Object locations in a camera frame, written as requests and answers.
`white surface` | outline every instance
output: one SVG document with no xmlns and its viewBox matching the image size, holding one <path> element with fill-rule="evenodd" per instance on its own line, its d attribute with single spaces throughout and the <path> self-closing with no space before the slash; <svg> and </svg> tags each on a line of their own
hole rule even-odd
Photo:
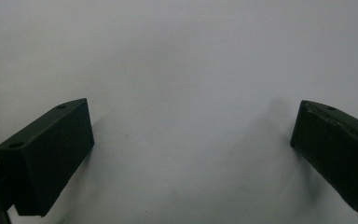
<svg viewBox="0 0 358 224">
<path fill-rule="evenodd" d="M 358 1 L 0 1 L 0 142 L 87 97 L 96 145 L 13 223 L 358 223 L 289 146 L 358 118 Z"/>
</svg>

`mounting hole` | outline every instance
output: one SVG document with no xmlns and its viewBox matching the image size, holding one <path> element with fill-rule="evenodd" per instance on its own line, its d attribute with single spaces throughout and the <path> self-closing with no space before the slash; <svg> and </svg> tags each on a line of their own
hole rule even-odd
<svg viewBox="0 0 358 224">
<path fill-rule="evenodd" d="M 15 147 L 21 147 L 22 145 L 24 145 L 23 142 L 18 142 L 18 143 L 10 144 L 8 147 L 15 148 Z"/>
</svg>

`white backdrop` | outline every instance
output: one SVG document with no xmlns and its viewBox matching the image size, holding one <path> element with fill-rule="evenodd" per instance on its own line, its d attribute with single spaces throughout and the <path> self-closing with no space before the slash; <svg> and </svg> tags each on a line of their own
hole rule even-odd
<svg viewBox="0 0 358 224">
<path fill-rule="evenodd" d="M 0 143 L 82 97 L 92 153 L 13 223 L 358 223 L 289 146 L 302 99 L 358 118 L 358 1 L 0 1 Z"/>
</svg>

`screw hole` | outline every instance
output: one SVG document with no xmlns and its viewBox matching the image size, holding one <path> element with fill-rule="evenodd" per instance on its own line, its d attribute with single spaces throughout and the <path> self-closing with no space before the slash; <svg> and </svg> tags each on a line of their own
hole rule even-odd
<svg viewBox="0 0 358 224">
<path fill-rule="evenodd" d="M 15 148 L 15 147 L 21 147 L 22 145 L 24 145 L 23 142 L 18 142 L 18 143 L 10 144 L 8 147 Z"/>
</svg>

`black bracket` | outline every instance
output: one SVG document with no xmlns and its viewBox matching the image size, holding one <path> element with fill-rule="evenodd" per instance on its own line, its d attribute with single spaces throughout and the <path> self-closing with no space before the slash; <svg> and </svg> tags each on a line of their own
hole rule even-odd
<svg viewBox="0 0 358 224">
<path fill-rule="evenodd" d="M 358 119 L 302 101 L 291 145 L 358 212 Z"/>
<path fill-rule="evenodd" d="M 0 145 L 0 223 L 45 216 L 94 145 L 87 99 L 58 105 Z"/>
</svg>

